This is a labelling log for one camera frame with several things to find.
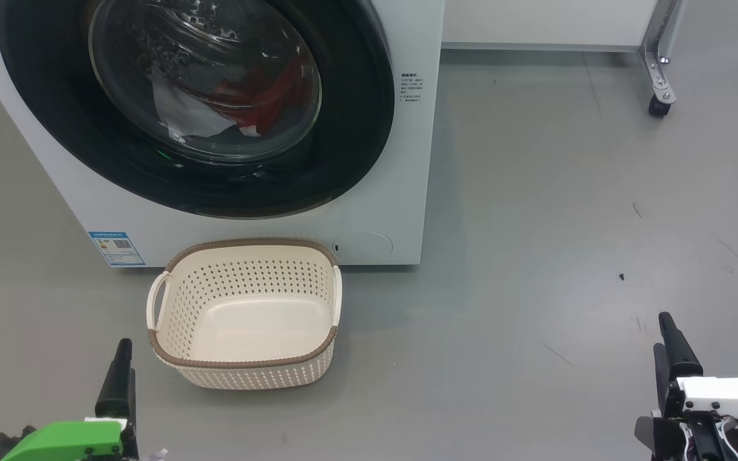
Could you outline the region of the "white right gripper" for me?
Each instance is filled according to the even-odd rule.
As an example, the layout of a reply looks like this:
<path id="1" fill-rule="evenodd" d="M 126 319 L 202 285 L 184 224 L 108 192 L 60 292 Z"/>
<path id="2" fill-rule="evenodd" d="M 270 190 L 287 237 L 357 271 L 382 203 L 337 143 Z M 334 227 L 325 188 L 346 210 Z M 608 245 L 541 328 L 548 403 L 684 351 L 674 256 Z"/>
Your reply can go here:
<path id="1" fill-rule="evenodd" d="M 659 313 L 659 327 L 654 383 L 660 414 L 671 424 L 664 459 L 738 460 L 738 378 L 702 377 L 703 366 L 670 312 Z"/>

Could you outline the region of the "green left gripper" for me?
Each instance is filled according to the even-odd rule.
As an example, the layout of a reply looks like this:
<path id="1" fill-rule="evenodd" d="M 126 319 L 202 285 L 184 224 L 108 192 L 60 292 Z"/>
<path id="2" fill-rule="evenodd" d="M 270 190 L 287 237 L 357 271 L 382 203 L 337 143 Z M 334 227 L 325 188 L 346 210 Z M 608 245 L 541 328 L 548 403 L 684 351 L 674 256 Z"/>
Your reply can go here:
<path id="1" fill-rule="evenodd" d="M 123 338 L 106 372 L 95 416 L 79 421 L 26 427 L 3 460 L 138 460 L 138 446 L 132 438 L 136 422 L 133 344 Z"/>

